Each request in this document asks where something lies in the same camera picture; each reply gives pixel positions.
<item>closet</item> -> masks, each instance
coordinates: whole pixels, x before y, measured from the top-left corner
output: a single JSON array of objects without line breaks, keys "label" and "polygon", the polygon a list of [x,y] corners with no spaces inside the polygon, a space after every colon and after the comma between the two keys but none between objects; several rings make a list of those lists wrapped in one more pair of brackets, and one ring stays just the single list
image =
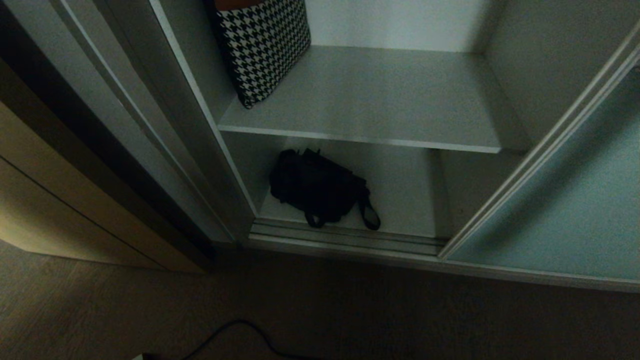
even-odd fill
[{"label": "closet", "polygon": [[[311,48],[247,110],[202,3],[149,3],[255,215],[254,243],[429,256],[588,90],[611,85],[593,81],[640,18],[635,1],[306,0]],[[367,180],[378,232],[355,210],[312,229],[271,196],[278,153],[306,148]]]}]

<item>white shelf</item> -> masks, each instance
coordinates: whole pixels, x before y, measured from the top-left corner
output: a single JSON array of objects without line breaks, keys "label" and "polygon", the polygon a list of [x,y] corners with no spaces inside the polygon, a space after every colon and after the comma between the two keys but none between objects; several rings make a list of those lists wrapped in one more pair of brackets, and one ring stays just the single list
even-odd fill
[{"label": "white shelf", "polygon": [[[371,203],[382,221],[380,232],[451,237],[447,196],[440,164],[433,151],[416,147],[374,145],[290,138],[286,149],[320,149],[320,154],[367,180]],[[281,204],[269,192],[259,218],[305,223],[304,214]],[[366,230],[357,206],[340,222],[347,229]]]},{"label": "white shelf", "polygon": [[312,46],[264,102],[218,127],[475,152],[530,146],[480,55]]}]

